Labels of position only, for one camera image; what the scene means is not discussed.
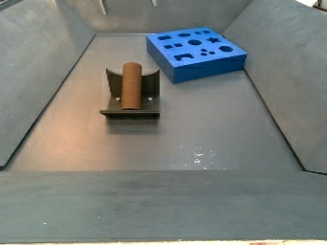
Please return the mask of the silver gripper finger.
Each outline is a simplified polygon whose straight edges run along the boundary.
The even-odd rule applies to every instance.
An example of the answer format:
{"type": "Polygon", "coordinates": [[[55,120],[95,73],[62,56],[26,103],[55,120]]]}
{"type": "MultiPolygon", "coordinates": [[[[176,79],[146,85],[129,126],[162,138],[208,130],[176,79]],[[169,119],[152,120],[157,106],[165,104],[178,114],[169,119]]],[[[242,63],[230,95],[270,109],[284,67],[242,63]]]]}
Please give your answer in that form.
{"type": "Polygon", "coordinates": [[[102,14],[106,15],[106,8],[105,8],[103,0],[98,0],[98,3],[99,3],[102,14]]]}
{"type": "Polygon", "coordinates": [[[156,7],[157,6],[157,0],[150,0],[152,2],[152,6],[156,7]]]}

